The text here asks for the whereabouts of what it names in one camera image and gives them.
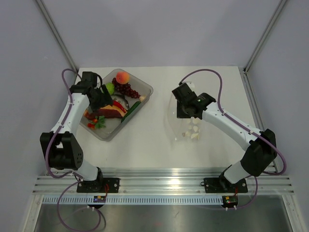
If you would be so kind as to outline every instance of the plastic tray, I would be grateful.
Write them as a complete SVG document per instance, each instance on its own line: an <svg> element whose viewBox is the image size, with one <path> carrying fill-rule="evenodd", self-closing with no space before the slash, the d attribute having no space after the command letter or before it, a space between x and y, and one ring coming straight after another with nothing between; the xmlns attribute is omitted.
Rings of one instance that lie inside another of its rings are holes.
<svg viewBox="0 0 309 232"><path fill-rule="evenodd" d="M103 78L103 83L106 84L112 82L112 79L116 77L117 73L120 71L125 70L122 69L113 70L110 74L108 74L106 77ZM128 123L128 121L130 121L130 119L146 104L146 102L150 99L150 96L154 91L154 89L150 85L146 84L145 82L143 82L142 80L138 79L137 77L131 74L129 75L130 75L129 84L131 84L131 88L133 90L136 90L141 96L145 96L145 99L137 106L137 108L128 117L126 117L126 119L123 122L121 122L120 118L107 118L105 119L105 126L106 126L105 128L93 130L87 127L87 124L90 121L87 118L82 117L80 124L100 140L110 141ZM130 108L135 102L139 101L139 99L133 99L127 96L125 97L129 103Z"/></svg>

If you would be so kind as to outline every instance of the bunch of grapes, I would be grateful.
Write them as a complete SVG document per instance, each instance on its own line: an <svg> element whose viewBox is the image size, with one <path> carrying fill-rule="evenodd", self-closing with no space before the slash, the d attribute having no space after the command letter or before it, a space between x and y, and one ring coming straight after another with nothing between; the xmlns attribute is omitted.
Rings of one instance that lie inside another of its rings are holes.
<svg viewBox="0 0 309 232"><path fill-rule="evenodd" d="M114 78L112 80L112 84L115 86L115 90L120 92L121 94L123 95L127 95L128 97L131 97L131 98L139 98L140 97L140 94L131 89L131 85L130 84L120 84L116 81L116 78Z"/></svg>

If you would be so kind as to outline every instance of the white wall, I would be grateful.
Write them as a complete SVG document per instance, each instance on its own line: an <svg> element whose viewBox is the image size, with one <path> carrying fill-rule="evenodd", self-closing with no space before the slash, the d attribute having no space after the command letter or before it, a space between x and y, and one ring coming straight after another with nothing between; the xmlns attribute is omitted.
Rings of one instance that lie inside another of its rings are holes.
<svg viewBox="0 0 309 232"><path fill-rule="evenodd" d="M79 67L244 66L279 0L44 0Z"/></svg>
<svg viewBox="0 0 309 232"><path fill-rule="evenodd" d="M68 64L34 1L2 2L0 29L0 230L16 232L45 170L39 138L64 108Z"/></svg>
<svg viewBox="0 0 309 232"><path fill-rule="evenodd" d="M309 1L289 1L249 71L266 126L286 156L287 174L309 228Z"/></svg>

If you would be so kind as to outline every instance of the fish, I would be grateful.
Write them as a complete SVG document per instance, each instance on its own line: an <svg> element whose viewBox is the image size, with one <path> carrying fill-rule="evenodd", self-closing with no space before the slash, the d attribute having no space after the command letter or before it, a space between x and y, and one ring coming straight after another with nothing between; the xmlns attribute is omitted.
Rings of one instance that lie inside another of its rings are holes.
<svg viewBox="0 0 309 232"><path fill-rule="evenodd" d="M111 95L113 101L116 101L122 105L127 111L130 109L129 102L125 99L124 95L113 94Z"/></svg>

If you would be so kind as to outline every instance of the white table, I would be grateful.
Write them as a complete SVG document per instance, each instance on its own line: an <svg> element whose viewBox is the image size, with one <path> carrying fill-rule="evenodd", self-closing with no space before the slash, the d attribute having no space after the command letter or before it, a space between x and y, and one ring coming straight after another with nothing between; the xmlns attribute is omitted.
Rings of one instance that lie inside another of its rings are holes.
<svg viewBox="0 0 309 232"><path fill-rule="evenodd" d="M108 168L218 168L240 160L244 151L234 140L213 125L203 122L198 142L176 142L169 132L167 108L171 91L188 73L206 67L129 67L122 68L154 88L146 105L110 141L100 141L82 126L77 130L84 158L98 167ZM254 126L238 67L207 67L223 78L222 106ZM81 68L105 77L115 68ZM189 77L202 91L218 97L219 79L210 72Z"/></svg>

